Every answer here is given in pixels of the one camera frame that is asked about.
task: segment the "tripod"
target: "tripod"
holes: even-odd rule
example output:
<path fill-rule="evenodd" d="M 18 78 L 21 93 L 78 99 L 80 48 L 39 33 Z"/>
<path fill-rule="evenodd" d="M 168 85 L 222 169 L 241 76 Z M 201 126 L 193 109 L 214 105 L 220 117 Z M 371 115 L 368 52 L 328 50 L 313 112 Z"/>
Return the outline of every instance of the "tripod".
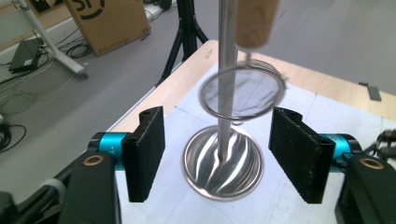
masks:
<path fill-rule="evenodd" d="M 171 74 L 181 44 L 183 44 L 184 56 L 182 62 L 184 62 L 197 50 L 197 37 L 203 44 L 208 40 L 196 20 L 193 0 L 177 0 L 177 12 L 177 35 L 169 54 L 168 61 L 166 62 L 165 69 L 163 70 L 163 75 L 161 76 L 160 81 L 156 84 L 156 87 L 166 80 Z"/>

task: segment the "floor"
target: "floor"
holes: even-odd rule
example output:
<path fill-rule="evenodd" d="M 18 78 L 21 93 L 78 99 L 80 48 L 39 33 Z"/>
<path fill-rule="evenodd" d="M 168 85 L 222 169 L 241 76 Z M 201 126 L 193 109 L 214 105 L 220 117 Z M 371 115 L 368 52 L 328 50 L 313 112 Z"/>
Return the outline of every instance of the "floor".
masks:
<path fill-rule="evenodd" d="M 271 40 L 259 52 L 396 94 L 395 10 L 392 0 L 281 0 Z M 195 12 L 207 37 L 218 39 L 219 3 L 196 0 Z M 12 83 L 0 86 L 1 97 L 31 93 L 30 99 L 19 94 L 0 101 L 7 123 L 27 129 L 19 144 L 0 154 L 0 190 L 21 202 L 154 87 L 175 40 L 177 9 L 170 8 L 150 25 L 144 40 L 101 57 L 77 59 L 89 78 L 74 77 L 54 62 L 6 91 Z M 64 36 L 74 29 L 65 28 Z M 19 127 L 11 131 L 15 139 L 22 133 Z"/>

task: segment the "table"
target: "table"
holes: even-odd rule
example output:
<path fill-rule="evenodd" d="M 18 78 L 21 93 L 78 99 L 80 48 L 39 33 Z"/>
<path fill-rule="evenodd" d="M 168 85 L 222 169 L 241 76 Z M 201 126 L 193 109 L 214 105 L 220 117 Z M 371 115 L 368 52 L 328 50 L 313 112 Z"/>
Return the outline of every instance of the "table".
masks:
<path fill-rule="evenodd" d="M 217 48 L 217 41 L 206 42 L 112 129 L 133 132 L 138 113 L 158 105 L 164 108 L 166 149 L 148 199 L 128 203 L 124 173 L 116 173 L 123 223 L 335 223 L 334 207 L 344 175 L 329 175 L 322 204 L 305 203 L 266 147 L 269 115 L 241 126 L 252 133 L 264 156 L 264 175 L 256 189 L 242 199 L 218 202 L 189 186 L 181 168 L 184 146 L 194 133 L 216 124 L 198 105 L 197 87 L 205 76 L 216 72 Z M 271 63 L 289 78 L 281 106 L 297 109 L 318 133 L 351 133 L 366 147 L 381 130 L 396 127 L 391 120 L 396 120 L 391 113 L 395 96 L 382 92 L 383 101 L 372 102 L 358 84 L 263 55 L 253 58 Z"/>

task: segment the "metal ring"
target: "metal ring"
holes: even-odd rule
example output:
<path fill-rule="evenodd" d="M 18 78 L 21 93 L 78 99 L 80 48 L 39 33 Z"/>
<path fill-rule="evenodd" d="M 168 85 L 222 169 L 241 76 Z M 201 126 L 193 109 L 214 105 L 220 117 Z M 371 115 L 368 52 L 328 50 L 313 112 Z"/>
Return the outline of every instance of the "metal ring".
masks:
<path fill-rule="evenodd" d="M 204 84 L 200 88 L 199 101 L 200 101 L 202 108 L 208 114 L 210 114 L 218 119 L 227 119 L 227 120 L 234 120 L 234 121 L 254 119 L 254 118 L 257 118 L 257 117 L 271 111 L 273 109 L 273 107 L 275 105 L 277 105 L 283 99 L 283 96 L 285 94 L 286 84 L 285 84 L 285 80 L 282 78 L 280 73 L 278 71 L 276 71 L 275 68 L 272 69 L 272 68 L 268 67 L 268 66 L 272 66 L 271 64 L 268 64 L 268 66 L 264 66 L 263 64 L 267 64 L 267 63 L 258 61 L 258 60 L 252 60 L 252 61 L 257 61 L 257 62 L 250 62 L 249 64 L 240 63 L 237 66 L 225 68 L 224 70 L 218 72 L 217 74 L 210 77 L 209 79 L 207 79 L 204 82 Z M 256 70 L 256 71 L 259 71 L 260 73 L 263 73 L 263 74 L 265 73 L 265 75 L 267 75 L 269 77 L 272 77 L 274 79 L 274 81 L 277 83 L 277 86 L 279 87 L 278 95 L 275 98 L 275 100 L 267 108 L 260 111 L 259 113 L 245 115 L 245 116 L 227 116 L 227 115 L 220 114 L 219 112 L 210 108 L 210 106 L 206 103 L 204 95 L 203 95 L 206 85 L 211 83 L 216 78 L 219 78 L 221 76 L 227 76 L 227 74 L 230 74 L 230 72 L 232 72 L 232 71 L 236 72 L 237 70 L 243 70 L 243 69 L 244 70 Z"/>
<path fill-rule="evenodd" d="M 105 158 L 103 156 L 95 155 L 85 159 L 83 164 L 86 166 L 94 166 L 101 163 Z"/>
<path fill-rule="evenodd" d="M 363 164 L 367 167 L 370 167 L 372 169 L 375 169 L 375 170 L 384 169 L 384 165 L 381 162 L 375 161 L 373 159 L 362 158 L 362 159 L 360 159 L 360 162 L 361 162 L 361 164 Z"/>

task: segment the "cardboard box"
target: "cardboard box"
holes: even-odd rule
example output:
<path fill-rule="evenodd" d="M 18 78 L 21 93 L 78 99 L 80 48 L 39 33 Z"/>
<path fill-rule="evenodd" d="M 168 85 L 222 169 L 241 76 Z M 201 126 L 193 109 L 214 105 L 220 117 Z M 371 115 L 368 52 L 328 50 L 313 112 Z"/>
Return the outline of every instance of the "cardboard box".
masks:
<path fill-rule="evenodd" d="M 97 56 L 150 32 L 143 0 L 65 0 L 64 3 Z"/>

